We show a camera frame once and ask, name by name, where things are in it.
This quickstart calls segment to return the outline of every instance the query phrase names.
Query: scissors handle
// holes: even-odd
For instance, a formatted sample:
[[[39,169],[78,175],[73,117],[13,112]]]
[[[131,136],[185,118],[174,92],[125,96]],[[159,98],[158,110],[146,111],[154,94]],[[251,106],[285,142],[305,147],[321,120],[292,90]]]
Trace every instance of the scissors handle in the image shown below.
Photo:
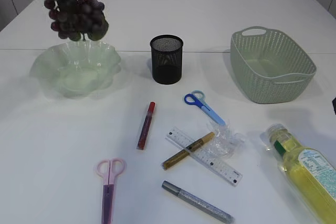
[[[202,106],[204,106],[203,103],[193,94],[186,94],[185,97],[184,97],[184,102],[188,105],[195,105],[195,106],[199,107],[200,109],[202,108]]]
[[[113,168],[116,162],[120,162],[121,167],[117,171],[114,171]],[[101,166],[103,164],[108,165],[106,172],[101,171]],[[96,166],[96,173],[104,179],[104,185],[114,184],[115,178],[123,173],[125,167],[126,162],[121,158],[104,159],[101,162],[99,162],[98,165]]]
[[[201,90],[194,90],[191,94],[196,96],[199,100],[205,100],[205,94]]]

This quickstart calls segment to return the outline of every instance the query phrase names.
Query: silver marker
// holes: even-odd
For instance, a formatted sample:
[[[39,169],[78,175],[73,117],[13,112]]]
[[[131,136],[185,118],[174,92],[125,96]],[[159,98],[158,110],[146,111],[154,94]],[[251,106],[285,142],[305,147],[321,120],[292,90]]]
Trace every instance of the silver marker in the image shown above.
[[[177,196],[190,205],[197,207],[199,210],[205,212],[208,215],[211,215],[223,223],[231,224],[235,222],[235,218],[233,216],[167,181],[163,182],[162,187],[171,194]]]

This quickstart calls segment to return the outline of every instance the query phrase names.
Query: yellow bottle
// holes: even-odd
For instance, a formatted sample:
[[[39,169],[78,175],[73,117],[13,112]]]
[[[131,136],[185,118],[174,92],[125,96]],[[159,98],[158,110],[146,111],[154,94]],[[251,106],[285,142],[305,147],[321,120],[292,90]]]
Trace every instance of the yellow bottle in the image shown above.
[[[318,151],[302,146],[287,129],[276,124],[267,130],[282,156],[286,176],[324,224],[336,224],[336,170]]]

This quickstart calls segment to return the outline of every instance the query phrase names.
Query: plastic wrapper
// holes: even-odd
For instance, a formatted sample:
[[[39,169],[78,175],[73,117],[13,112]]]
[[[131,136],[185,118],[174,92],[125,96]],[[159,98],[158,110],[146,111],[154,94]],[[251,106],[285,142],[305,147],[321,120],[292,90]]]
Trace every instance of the plastic wrapper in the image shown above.
[[[215,137],[206,144],[205,149],[214,157],[229,158],[244,145],[245,137],[235,133],[229,124],[219,125],[210,121],[208,128],[215,133]]]

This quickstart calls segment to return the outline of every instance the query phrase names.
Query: ruler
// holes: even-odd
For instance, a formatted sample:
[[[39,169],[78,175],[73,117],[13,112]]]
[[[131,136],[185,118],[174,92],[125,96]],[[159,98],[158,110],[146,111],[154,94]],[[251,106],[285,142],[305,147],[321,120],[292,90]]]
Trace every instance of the ruler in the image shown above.
[[[172,128],[167,134],[167,138],[176,143],[182,149],[189,152],[193,159],[204,165],[219,177],[225,179],[231,185],[237,186],[243,177],[241,173],[226,164],[221,158],[213,158],[213,156],[211,156],[211,154],[202,147],[194,152],[188,150],[186,147],[194,143],[195,140],[193,140],[184,132],[180,131],[178,128]]]

